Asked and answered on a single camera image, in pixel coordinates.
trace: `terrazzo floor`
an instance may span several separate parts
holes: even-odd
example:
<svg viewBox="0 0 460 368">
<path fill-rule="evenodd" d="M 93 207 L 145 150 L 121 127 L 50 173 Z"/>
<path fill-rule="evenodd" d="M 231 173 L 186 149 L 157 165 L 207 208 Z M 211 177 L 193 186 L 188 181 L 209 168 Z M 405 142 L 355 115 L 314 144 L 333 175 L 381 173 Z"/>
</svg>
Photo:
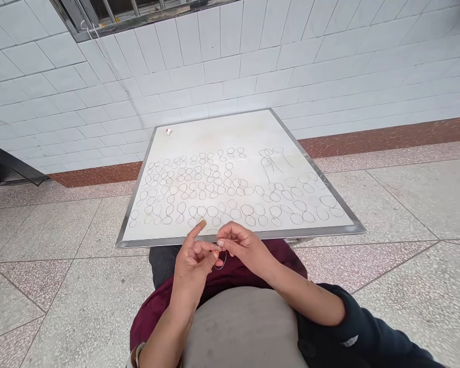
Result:
<svg viewBox="0 0 460 368">
<path fill-rule="evenodd" d="M 293 245 L 335 283 L 460 367 L 460 142 L 320 158 L 368 232 Z M 134 182 L 0 188 L 0 367 L 121 367 L 153 292 L 148 250 L 114 242 Z"/>
</svg>

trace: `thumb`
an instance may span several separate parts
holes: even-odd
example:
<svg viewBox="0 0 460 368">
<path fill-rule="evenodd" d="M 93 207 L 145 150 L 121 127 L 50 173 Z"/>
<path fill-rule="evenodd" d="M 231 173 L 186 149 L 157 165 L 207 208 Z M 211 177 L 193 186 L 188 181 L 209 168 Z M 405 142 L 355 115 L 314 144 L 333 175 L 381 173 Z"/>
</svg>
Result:
<svg viewBox="0 0 460 368">
<path fill-rule="evenodd" d="M 223 249 L 228 250 L 229 252 L 235 254 L 238 258 L 243 256 L 243 253 L 245 251 L 242 245 L 239 245 L 236 242 L 230 239 L 226 239 L 226 238 L 218 239 L 216 244 L 221 246 Z"/>
<path fill-rule="evenodd" d="M 199 262 L 198 268 L 201 268 L 204 270 L 205 274 L 210 273 L 212 267 L 215 265 L 215 262 L 218 260 L 218 257 L 220 256 L 220 252 L 217 250 L 214 250 L 213 252 L 209 253 L 204 259 Z"/>
</svg>

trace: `white tiled wall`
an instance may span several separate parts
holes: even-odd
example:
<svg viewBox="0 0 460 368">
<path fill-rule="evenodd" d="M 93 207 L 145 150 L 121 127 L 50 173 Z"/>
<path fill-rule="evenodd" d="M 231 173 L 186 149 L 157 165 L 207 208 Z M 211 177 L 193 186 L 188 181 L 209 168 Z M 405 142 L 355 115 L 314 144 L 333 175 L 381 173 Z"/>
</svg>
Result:
<svg viewBox="0 0 460 368">
<path fill-rule="evenodd" d="M 0 147 L 44 173 L 266 107 L 298 139 L 460 117 L 460 0 L 244 0 L 80 44 L 0 0 Z"/>
</svg>

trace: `dark sleeve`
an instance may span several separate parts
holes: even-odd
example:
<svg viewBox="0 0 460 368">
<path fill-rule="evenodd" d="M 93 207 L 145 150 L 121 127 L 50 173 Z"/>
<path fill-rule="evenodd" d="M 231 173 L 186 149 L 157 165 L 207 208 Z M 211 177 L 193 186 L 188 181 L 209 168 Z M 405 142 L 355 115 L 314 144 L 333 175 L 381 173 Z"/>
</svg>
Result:
<svg viewBox="0 0 460 368">
<path fill-rule="evenodd" d="M 411 358 L 432 360 L 432 355 L 409 340 L 407 335 L 389 327 L 361 308 L 354 298 L 337 285 L 318 284 L 342 299 L 346 315 L 339 326 L 323 327 L 324 332 L 352 347 L 361 355 L 409 355 Z"/>
</svg>

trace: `brown baseboard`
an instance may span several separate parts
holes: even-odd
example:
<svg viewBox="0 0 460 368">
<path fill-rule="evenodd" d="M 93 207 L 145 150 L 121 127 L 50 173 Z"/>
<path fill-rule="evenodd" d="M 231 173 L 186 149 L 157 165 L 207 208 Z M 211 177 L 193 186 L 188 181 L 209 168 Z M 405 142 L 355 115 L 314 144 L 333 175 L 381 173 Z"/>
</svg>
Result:
<svg viewBox="0 0 460 368">
<path fill-rule="evenodd" d="M 460 118 L 299 140 L 312 158 L 460 141 Z M 75 170 L 49 177 L 65 187 L 136 180 L 141 162 Z"/>
</svg>

